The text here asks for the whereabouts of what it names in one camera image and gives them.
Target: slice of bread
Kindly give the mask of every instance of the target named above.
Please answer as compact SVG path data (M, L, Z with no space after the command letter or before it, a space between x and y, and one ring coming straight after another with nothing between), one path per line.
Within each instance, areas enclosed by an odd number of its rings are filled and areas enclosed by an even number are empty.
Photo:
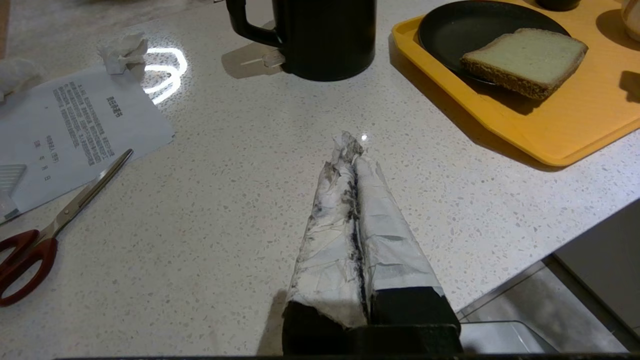
M546 99L575 71L589 47L572 37L540 29L518 29L460 62L471 73L533 99Z

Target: tile floor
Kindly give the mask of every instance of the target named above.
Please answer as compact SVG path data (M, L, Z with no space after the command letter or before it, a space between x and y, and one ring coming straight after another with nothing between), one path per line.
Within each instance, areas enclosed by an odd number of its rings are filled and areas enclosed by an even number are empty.
M592 311L598 306L601 316L596 317ZM638 350L637 338L628 336L630 332L622 330L620 323L552 257L462 309L458 318L460 322L518 320L560 352Z

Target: crumpled tissue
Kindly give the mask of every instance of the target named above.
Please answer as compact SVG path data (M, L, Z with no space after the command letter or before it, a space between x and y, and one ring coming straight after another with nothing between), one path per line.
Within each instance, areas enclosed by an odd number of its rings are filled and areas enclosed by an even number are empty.
M98 54L102 57L107 73L122 74L128 64L144 64L144 54L148 50L148 40L144 33L135 33L114 40L108 45L98 47Z
M22 58L0 60L0 101L12 92L39 85L43 78L44 70L32 61Z

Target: black mug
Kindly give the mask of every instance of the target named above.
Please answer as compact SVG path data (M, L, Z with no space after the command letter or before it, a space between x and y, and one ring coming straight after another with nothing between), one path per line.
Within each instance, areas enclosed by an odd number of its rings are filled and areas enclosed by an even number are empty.
M376 0L273 0L275 29L249 24L246 0L227 0L233 29L277 47L283 70L315 81L336 81L364 71L375 54Z

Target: cup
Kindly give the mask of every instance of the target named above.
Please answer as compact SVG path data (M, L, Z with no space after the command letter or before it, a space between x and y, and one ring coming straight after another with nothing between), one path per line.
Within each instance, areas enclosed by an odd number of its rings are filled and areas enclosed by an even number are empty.
M286 72L336 81L361 73L373 61L376 0L273 0L273 30L249 24L245 6L246 0L227 0L234 31L277 47Z
M640 1L624 0L622 2L622 21L630 38L640 41Z
M536 2L545 9L556 12L565 12L576 8L580 3L580 0L536 0Z

